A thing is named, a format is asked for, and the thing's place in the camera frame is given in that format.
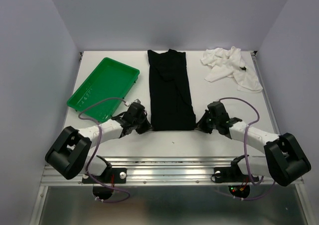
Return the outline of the black t shirt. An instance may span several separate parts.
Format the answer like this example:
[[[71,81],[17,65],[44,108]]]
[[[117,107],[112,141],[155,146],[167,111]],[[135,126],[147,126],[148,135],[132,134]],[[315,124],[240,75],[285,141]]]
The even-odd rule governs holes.
[[[155,131],[190,131],[196,116],[187,75],[186,53],[147,51],[151,124]]]

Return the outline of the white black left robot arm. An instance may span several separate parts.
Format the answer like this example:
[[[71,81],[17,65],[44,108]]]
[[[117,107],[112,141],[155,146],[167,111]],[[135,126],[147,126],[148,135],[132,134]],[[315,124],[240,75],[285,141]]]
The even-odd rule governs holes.
[[[78,174],[93,169],[93,175],[99,182],[110,179],[111,170],[108,163],[98,156],[89,156],[89,150],[97,148],[98,144],[119,139],[129,135],[132,131],[143,134],[151,129],[151,124],[146,115],[131,116],[123,112],[112,117],[106,122],[92,127],[75,129],[68,126],[62,130],[53,145],[48,150],[45,161],[58,171],[65,179],[70,180]]]

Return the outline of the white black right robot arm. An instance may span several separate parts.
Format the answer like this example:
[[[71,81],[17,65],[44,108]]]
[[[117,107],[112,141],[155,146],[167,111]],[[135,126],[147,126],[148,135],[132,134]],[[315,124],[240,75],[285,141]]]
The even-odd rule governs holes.
[[[287,186],[304,174],[310,172],[311,164],[297,139],[290,133],[278,135],[249,126],[243,120],[222,112],[215,114],[206,110],[196,124],[196,129],[211,134],[215,129],[230,139],[245,142],[265,155],[264,158],[247,157],[245,161],[229,168],[234,180],[251,175],[272,178],[277,184]]]

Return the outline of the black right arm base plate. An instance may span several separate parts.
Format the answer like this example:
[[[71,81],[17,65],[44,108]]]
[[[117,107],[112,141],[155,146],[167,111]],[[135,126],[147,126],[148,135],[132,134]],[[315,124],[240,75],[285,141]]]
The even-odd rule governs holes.
[[[249,176],[243,174],[239,167],[215,167],[210,177],[214,183],[241,183],[250,182]]]

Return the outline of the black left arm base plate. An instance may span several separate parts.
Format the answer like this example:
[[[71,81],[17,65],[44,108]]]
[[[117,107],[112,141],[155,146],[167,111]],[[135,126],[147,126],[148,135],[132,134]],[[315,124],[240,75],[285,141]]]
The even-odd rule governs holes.
[[[100,176],[93,178],[104,184],[125,184],[127,179],[127,168],[108,168]]]

